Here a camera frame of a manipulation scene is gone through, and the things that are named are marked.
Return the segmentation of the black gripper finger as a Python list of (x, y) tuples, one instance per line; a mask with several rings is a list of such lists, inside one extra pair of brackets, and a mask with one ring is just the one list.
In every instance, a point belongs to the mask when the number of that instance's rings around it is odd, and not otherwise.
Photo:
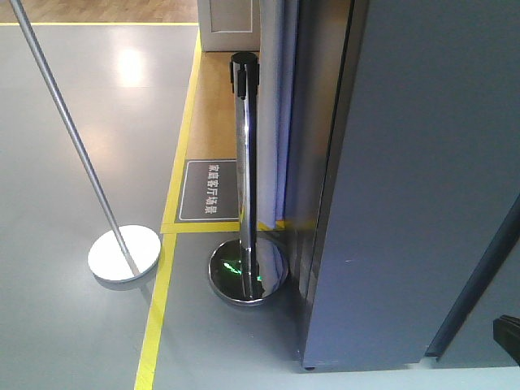
[(501, 315), (493, 320), (493, 339), (509, 356), (520, 364), (519, 318)]

